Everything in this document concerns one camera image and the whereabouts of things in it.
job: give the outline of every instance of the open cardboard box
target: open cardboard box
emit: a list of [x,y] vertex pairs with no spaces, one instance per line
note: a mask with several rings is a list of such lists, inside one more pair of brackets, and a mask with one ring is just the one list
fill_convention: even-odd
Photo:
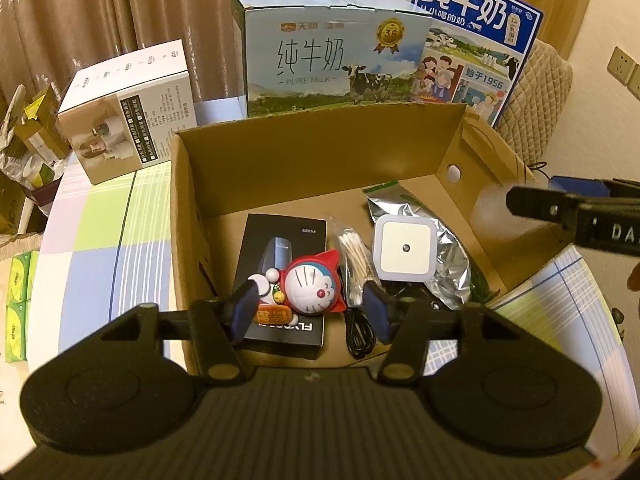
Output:
[[[231,293],[247,214],[329,218],[370,244],[362,189],[399,180],[460,238],[493,290],[540,270],[566,242],[545,224],[511,242],[475,234],[469,222],[488,185],[532,178],[500,136],[462,104],[316,108],[212,124],[172,139],[171,229],[177,305]],[[447,179],[458,167],[460,180]],[[385,351],[377,345],[372,355]],[[193,372],[190,345],[185,347]],[[326,318],[315,361],[241,351],[254,365],[340,367],[348,353],[341,314]]]

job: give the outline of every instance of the curtain floral pattern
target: curtain floral pattern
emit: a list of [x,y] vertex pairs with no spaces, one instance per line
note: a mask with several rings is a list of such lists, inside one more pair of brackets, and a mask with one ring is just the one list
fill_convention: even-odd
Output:
[[0,113],[19,84],[61,94],[75,72],[181,39],[196,100],[235,95],[230,0],[0,0]]

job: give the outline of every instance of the gold medal badge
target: gold medal badge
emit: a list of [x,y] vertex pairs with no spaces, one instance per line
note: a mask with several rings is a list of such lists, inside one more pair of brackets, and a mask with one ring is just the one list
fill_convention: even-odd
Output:
[[378,46],[373,50],[380,54],[387,47],[391,53],[398,51],[398,43],[404,36],[404,25],[397,18],[389,18],[378,26],[376,37],[378,38]]

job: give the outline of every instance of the doraemon face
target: doraemon face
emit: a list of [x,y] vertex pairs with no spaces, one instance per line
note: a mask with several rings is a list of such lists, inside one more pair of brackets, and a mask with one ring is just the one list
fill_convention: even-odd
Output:
[[320,314],[334,303],[336,286],[325,266],[308,263],[287,273],[284,290],[291,308],[300,314]]

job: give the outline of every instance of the family illustration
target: family illustration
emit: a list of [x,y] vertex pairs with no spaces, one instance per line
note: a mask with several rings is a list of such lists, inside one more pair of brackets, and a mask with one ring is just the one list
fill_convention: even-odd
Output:
[[450,102],[463,68],[462,65],[454,68],[452,64],[449,56],[440,56],[440,59],[425,57],[412,85],[412,96],[421,100]]

